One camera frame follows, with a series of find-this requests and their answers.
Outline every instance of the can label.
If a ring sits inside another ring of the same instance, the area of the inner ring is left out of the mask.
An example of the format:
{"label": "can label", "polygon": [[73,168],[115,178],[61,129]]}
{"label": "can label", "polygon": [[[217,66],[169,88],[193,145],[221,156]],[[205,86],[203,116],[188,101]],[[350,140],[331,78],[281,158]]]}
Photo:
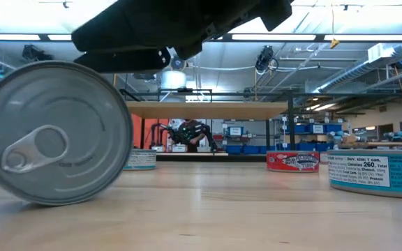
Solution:
{"label": "can label", "polygon": [[328,161],[331,184],[402,192],[402,155],[331,154]]}
{"label": "can label", "polygon": [[320,153],[320,163],[328,164],[328,153]]}
{"label": "can label", "polygon": [[124,169],[155,169],[155,151],[131,151],[128,165]]}
{"label": "can label", "polygon": [[316,172],[319,170],[319,153],[271,152],[267,154],[267,169],[287,172]]}

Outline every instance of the wooden shelf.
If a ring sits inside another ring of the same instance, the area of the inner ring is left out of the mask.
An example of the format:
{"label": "wooden shelf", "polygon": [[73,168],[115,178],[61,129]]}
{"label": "wooden shelf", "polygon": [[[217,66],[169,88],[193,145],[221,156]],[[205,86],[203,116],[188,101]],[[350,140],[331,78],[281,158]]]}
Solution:
{"label": "wooden shelf", "polygon": [[143,119],[271,119],[284,112],[286,102],[127,102]]}
{"label": "wooden shelf", "polygon": [[402,142],[355,142],[350,144],[340,144],[340,149],[362,149],[362,148],[375,148],[378,146],[402,146]]}

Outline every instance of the pull tab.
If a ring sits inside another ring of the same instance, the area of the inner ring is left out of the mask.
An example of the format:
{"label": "pull tab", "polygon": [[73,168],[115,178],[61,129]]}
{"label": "pull tab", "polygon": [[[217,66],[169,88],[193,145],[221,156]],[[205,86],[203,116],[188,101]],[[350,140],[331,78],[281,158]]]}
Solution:
{"label": "pull tab", "polygon": [[[38,150],[35,144],[35,138],[37,134],[42,130],[54,130],[61,135],[64,140],[65,149],[60,156],[50,158],[44,156]],[[28,135],[24,136],[23,138],[17,140],[15,143],[7,147],[6,150],[4,150],[1,158],[1,166],[2,169],[8,172],[23,174],[61,160],[67,154],[68,149],[69,138],[68,135],[61,128],[55,125],[43,125],[39,128],[36,128]],[[9,165],[9,158],[16,160],[17,163],[15,165]]]}

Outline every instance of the blue label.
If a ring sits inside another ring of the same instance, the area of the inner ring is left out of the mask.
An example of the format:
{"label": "blue label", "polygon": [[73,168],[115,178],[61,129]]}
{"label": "blue label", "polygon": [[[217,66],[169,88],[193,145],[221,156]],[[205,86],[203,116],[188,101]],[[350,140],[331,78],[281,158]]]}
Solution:
{"label": "blue label", "polygon": [[402,155],[330,154],[331,184],[402,192]]}

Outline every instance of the laboratory room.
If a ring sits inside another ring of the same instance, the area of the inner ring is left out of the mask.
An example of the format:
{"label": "laboratory room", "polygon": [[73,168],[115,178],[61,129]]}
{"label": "laboratory room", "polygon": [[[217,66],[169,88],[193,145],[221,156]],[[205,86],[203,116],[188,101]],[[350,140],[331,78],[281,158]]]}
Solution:
{"label": "laboratory room", "polygon": [[402,0],[0,0],[0,251],[402,250]]}

